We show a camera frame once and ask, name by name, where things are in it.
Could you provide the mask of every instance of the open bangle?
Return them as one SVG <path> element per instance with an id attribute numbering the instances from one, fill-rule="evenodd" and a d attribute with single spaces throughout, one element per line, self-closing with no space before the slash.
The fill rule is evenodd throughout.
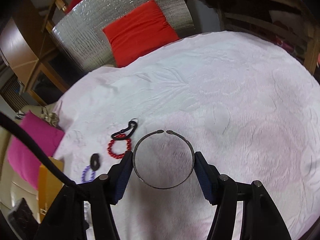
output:
<path id="1" fill-rule="evenodd" d="M 132 157 L 132 163 L 133 163 L 133 169 L 134 171 L 136 172 L 137 176 L 139 177 L 139 179 L 142 180 L 142 182 L 144 182 L 145 184 L 147 184 L 148 186 L 152 187 L 152 188 L 157 188 L 157 189 L 170 189 L 170 188 L 174 188 L 174 187 L 177 187 L 179 185 L 181 185 L 183 182 L 185 182 L 191 175 L 192 171 L 193 171 L 193 167 L 195 165 L 195 152 L 193 150 L 193 147 L 191 145 L 191 143 L 186 139 L 184 138 L 182 135 L 174 132 L 174 131 L 171 131 L 171 130 L 167 130 L 166 133 L 167 134 L 172 134 L 172 135 L 175 135 L 175 136 L 178 136 L 180 139 L 182 139 L 187 145 L 188 147 L 190 148 L 190 151 L 191 151 L 191 155 L 192 155 L 192 166 L 191 166 L 191 170 L 188 174 L 188 176 L 182 181 L 180 182 L 179 184 L 175 185 L 175 186 L 172 186 L 172 187 L 155 187 L 155 186 L 152 186 L 150 184 L 148 184 L 142 177 L 141 175 L 139 174 L 138 170 L 137 170 L 137 166 L 136 166 L 136 153 L 137 153 L 137 149 L 140 145 L 140 143 L 142 143 L 142 141 L 146 138 L 148 138 L 149 136 L 151 135 L 154 135 L 154 134 L 157 134 L 157 133 L 163 133 L 164 130 L 158 130 L 158 131 L 154 131 L 152 133 L 148 133 L 147 135 L 143 136 L 136 144 L 136 146 L 134 147 L 134 150 L 133 150 L 133 157 Z"/>

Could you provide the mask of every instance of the black carabiner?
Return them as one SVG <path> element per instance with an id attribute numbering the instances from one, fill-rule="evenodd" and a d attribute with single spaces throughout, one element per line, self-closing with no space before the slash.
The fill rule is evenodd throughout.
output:
<path id="1" fill-rule="evenodd" d="M 131 135 L 134 133 L 134 131 L 136 130 L 137 127 L 138 127 L 138 123 L 135 122 L 135 121 L 133 121 L 133 120 L 131 120 L 131 121 L 129 121 L 128 127 L 127 127 L 126 129 L 122 129 L 122 130 L 120 130 L 119 132 L 115 132 L 115 133 L 111 134 L 111 138 L 112 138 L 113 140 L 115 140 L 115 141 L 126 140 L 126 139 L 128 139 L 128 138 L 131 137 Z M 129 131 L 131 128 L 132 128 L 132 131 L 131 131 L 128 135 L 126 135 L 126 136 L 124 136 L 124 137 L 119 137 L 119 138 L 116 137 L 118 134 L 127 132 L 127 131 Z"/>

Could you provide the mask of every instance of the blue gripper pad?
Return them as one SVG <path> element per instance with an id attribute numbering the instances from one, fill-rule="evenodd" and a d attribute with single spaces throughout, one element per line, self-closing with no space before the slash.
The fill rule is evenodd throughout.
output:
<path id="1" fill-rule="evenodd" d="M 131 172 L 132 172 L 132 161 L 128 161 L 125 165 L 124 168 L 118 178 L 118 181 L 116 183 L 116 188 L 115 188 L 115 194 L 113 201 L 115 203 L 118 203 L 120 199 L 122 199 L 125 188 L 127 187 Z"/>
<path id="2" fill-rule="evenodd" d="M 216 205 L 216 196 L 218 191 L 217 175 L 214 174 L 210 165 L 206 162 L 201 152 L 195 153 L 194 169 L 202 189 L 204 198 L 210 202 L 211 205 Z"/>
<path id="3" fill-rule="evenodd" d="M 126 152 L 121 162 L 111 167 L 108 174 L 111 176 L 110 184 L 113 188 L 111 195 L 112 205 L 117 204 L 122 199 L 132 169 L 132 152 Z"/>

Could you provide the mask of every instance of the metal screw head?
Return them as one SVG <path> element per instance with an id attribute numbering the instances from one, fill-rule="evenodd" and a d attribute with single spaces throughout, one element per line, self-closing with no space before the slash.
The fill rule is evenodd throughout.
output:
<path id="1" fill-rule="evenodd" d="M 107 178 L 109 178 L 108 174 L 101 174 L 101 175 L 99 176 L 99 179 L 100 179 L 100 180 L 106 180 Z"/>
<path id="2" fill-rule="evenodd" d="M 257 187 L 262 186 L 262 182 L 260 180 L 255 180 L 253 184 L 256 185 Z"/>
<path id="3" fill-rule="evenodd" d="M 226 180 L 229 179 L 228 175 L 226 175 L 226 174 L 221 174 L 221 175 L 219 176 L 219 178 L 220 178 L 221 180 L 223 180 L 223 181 L 226 181 Z"/>

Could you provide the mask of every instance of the white fluffy blanket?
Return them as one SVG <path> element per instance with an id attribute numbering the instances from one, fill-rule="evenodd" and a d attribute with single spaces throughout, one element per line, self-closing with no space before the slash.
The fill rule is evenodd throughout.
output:
<path id="1" fill-rule="evenodd" d="M 320 215 L 320 86 L 283 49 L 254 36 L 198 35 L 126 68 L 101 67 L 65 93 L 56 111 L 66 134 L 54 157 L 64 158 L 77 183 L 93 153 L 102 159 L 97 176 L 119 163 L 107 154 L 110 135 L 137 118 L 133 146 L 149 132 L 174 130 L 220 173 L 261 180 L 293 240 Z M 116 144 L 120 153 L 125 143 Z M 174 136 L 154 135 L 141 144 L 137 162 L 150 183 L 171 186 L 188 173 L 190 153 Z M 156 190 L 132 172 L 112 211 L 122 240 L 198 240 L 206 239 L 215 207 L 194 173 L 177 188 Z"/>

